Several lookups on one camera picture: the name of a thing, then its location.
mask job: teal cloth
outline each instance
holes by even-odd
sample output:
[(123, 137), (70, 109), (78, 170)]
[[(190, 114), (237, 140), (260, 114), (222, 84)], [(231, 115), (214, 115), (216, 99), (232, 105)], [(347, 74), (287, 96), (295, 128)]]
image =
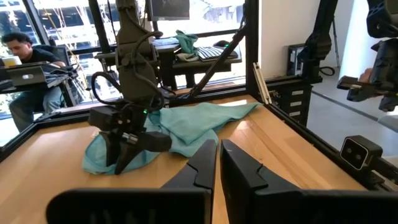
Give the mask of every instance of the teal cloth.
[[(220, 106), (200, 103), (196, 106), (164, 108), (149, 115), (147, 131), (158, 131), (172, 139), (170, 152), (192, 157), (207, 139), (218, 142), (217, 132), (228, 122), (245, 117), (259, 103), (239, 106)], [(158, 152), (142, 151), (123, 172), (138, 169), (150, 163)], [(87, 147), (83, 158), (83, 169), (92, 174), (114, 174), (115, 165), (105, 166), (106, 145), (97, 135)]]
[(198, 49), (193, 46), (193, 44), (198, 40), (195, 35), (187, 35), (184, 32), (177, 30), (177, 36), (175, 38), (180, 42), (182, 53), (186, 54), (196, 54)]

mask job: wooden tabletop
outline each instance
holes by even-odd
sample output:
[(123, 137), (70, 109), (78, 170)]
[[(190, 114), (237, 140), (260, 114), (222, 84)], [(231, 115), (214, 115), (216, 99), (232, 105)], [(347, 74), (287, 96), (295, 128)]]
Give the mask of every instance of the wooden tabletop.
[[(250, 96), (217, 100), (223, 105), (254, 101)], [(91, 175), (81, 169), (84, 151), (97, 129), (87, 123), (42, 129), (0, 164), (1, 223), (45, 223), (47, 203), (64, 190), (79, 187), (159, 188), (187, 159), (162, 153), (147, 166), (115, 175)], [(337, 165), (263, 106), (218, 134), (230, 139), (276, 174), (303, 189), (365, 190)], [(213, 223), (227, 224), (217, 163)]]

